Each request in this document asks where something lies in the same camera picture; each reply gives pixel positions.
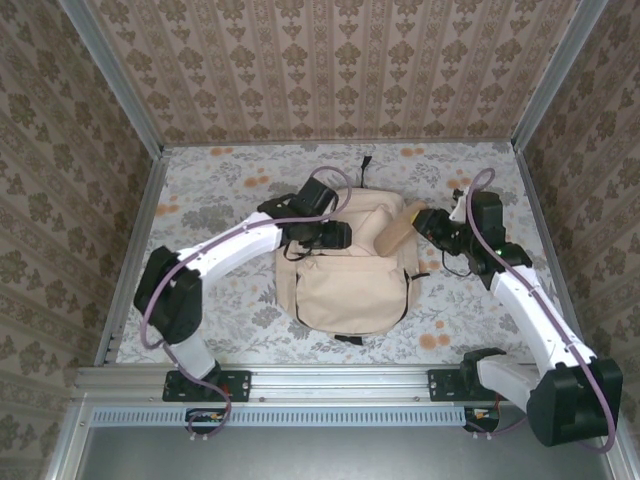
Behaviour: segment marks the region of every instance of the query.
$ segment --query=wall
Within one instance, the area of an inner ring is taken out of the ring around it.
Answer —
[[[640,439],[640,1],[610,1],[525,151],[586,339]]]
[[[575,0],[90,0],[165,143],[510,137]]]
[[[37,478],[93,363],[148,154],[55,1],[0,2],[0,478]]]

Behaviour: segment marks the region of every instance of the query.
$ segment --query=floral wallpaper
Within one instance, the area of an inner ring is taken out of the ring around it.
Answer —
[[[265,200],[297,191],[317,166],[339,167],[355,180],[365,155],[373,157],[366,170],[367,186],[397,191],[407,203],[422,199],[446,209],[453,206],[454,188],[469,185],[480,168],[494,167],[497,177],[490,189],[504,203],[507,238],[529,252],[542,284],[555,298],[508,142],[175,148],[145,258],[162,245],[172,250],[197,245],[236,225]],[[337,175],[321,175],[334,188],[344,186]],[[440,252],[422,238],[419,258],[421,271],[431,276],[416,280],[421,294],[415,307],[388,334],[365,338],[364,346],[336,341],[287,315],[275,298],[275,254],[247,262],[204,292],[200,331],[216,358],[226,364],[458,363],[464,352],[486,346],[532,361],[513,318],[477,277],[458,278],[447,272]],[[463,273],[468,269],[463,257],[447,257],[446,265]],[[161,349],[149,352],[140,344],[140,320],[132,307],[117,361],[166,362]]]
[[[525,150],[587,340],[640,446],[640,2],[610,1]]]
[[[90,0],[166,144],[511,136],[577,0]]]
[[[46,467],[148,154],[55,1],[0,1],[0,478]]]

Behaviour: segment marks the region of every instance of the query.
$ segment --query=floral tablecloth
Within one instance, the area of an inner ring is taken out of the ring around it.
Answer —
[[[146,256],[161,245],[192,246],[237,224],[268,198],[295,192],[315,167],[333,165],[359,181],[365,155],[373,161],[365,182],[394,190],[407,203],[423,199],[450,209],[451,193],[485,167],[497,176],[489,190],[500,194],[509,238],[529,253],[543,286],[556,300],[551,274],[511,146],[504,143],[305,144],[184,147],[172,151]],[[334,174],[321,174],[332,187]],[[292,321],[275,301],[274,255],[263,255],[204,293],[202,334],[222,363],[421,364],[457,363],[477,347],[500,347],[532,361],[513,319],[475,276],[458,278],[442,268],[440,252],[421,239],[417,306],[390,333],[354,346]],[[463,258],[447,266],[465,271]],[[118,363],[165,362],[161,350],[140,344],[140,314],[131,307]]]

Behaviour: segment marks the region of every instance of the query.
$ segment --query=beige backpack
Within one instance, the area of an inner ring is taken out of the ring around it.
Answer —
[[[346,190],[337,192],[341,202]],[[418,245],[414,235],[392,256],[377,255],[373,242],[404,209],[393,192],[354,188],[335,217],[347,222],[352,243],[343,250],[314,250],[300,261],[296,242],[276,252],[278,303],[301,324],[362,345],[362,336],[381,335],[407,314],[420,294]]]

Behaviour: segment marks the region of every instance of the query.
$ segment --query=backpack pocket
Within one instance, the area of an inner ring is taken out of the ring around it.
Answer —
[[[411,280],[395,257],[313,255],[302,262],[296,316],[310,328],[367,335],[390,329],[407,313]]]

